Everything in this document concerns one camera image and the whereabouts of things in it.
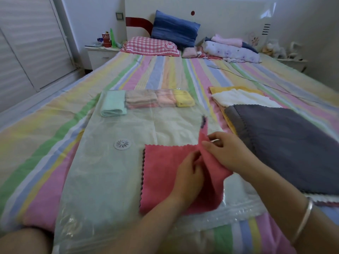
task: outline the bed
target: bed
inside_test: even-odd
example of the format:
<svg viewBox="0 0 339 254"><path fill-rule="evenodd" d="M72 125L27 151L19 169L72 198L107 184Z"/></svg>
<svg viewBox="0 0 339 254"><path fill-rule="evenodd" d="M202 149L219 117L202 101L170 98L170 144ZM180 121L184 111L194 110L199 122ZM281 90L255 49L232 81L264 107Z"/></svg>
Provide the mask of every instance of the bed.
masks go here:
<svg viewBox="0 0 339 254"><path fill-rule="evenodd" d="M2 128L0 133L2 232L22 226L54 231L63 184L103 89L190 89L222 129L229 131L208 87L246 86L260 89L338 139L338 93L266 55L261 58L262 64L228 64L207 59L121 52L91 74L28 110L18 121ZM217 64L232 73L211 68L210 64ZM315 102L307 104L269 87L277 88L276 82L291 94ZM322 210L339 223L338 208L322 207ZM269 214L265 213L245 221L169 239L164 243L163 251L292 253L294 249Z"/></svg>

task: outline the transparent plastic bag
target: transparent plastic bag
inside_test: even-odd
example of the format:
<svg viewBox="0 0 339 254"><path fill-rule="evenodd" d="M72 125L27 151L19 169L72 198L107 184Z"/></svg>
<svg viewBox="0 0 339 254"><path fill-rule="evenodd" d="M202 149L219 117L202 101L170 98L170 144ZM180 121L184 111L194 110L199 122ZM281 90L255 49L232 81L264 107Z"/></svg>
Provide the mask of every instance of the transparent plastic bag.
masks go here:
<svg viewBox="0 0 339 254"><path fill-rule="evenodd" d="M63 188L55 229L56 253L90 253L141 219L145 144L197 144L202 115L209 117L209 133L221 131L188 91L170 91L173 98L163 90L102 92ZM113 94L111 103L106 101L108 94ZM126 96L126 110L115 103L121 94ZM224 182L218 209L182 216L170 236L222 226L264 211L252 186L234 174Z"/></svg>

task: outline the red stripe on headboard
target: red stripe on headboard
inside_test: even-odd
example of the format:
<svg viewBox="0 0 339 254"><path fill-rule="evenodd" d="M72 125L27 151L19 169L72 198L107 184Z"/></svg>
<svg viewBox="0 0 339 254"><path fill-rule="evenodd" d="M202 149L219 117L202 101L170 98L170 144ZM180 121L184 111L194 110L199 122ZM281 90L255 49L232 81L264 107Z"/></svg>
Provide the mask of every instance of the red stripe on headboard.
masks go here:
<svg viewBox="0 0 339 254"><path fill-rule="evenodd" d="M153 24L147 19L143 18L134 18L134 17L125 17L127 27L142 27L151 35Z"/></svg>

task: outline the silver bangle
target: silver bangle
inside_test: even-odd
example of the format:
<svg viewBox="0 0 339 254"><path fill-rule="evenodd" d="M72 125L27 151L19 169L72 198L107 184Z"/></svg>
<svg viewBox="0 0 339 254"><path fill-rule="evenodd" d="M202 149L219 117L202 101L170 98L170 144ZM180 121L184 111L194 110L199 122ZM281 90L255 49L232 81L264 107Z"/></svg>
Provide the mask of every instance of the silver bangle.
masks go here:
<svg viewBox="0 0 339 254"><path fill-rule="evenodd" d="M292 246L296 243L296 241L299 238L301 232L304 230L304 228L306 226L306 223L308 221L308 218L310 217L312 208L313 208L313 201L312 201L311 198L308 198L308 205L307 205L307 209L306 209L304 218L302 219L296 234L294 235L294 237L292 238L292 240L290 242Z"/></svg>

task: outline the white wardrobe door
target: white wardrobe door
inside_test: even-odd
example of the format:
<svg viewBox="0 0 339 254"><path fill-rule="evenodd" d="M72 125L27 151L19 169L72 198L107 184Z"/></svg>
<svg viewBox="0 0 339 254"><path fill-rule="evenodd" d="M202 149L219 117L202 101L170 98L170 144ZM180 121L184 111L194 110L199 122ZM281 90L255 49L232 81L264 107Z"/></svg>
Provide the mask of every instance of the white wardrobe door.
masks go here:
<svg viewBox="0 0 339 254"><path fill-rule="evenodd" d="M0 27L37 90L75 70L50 0L0 0Z"/></svg>
<svg viewBox="0 0 339 254"><path fill-rule="evenodd" d="M34 87L0 30L0 112L35 93Z"/></svg>

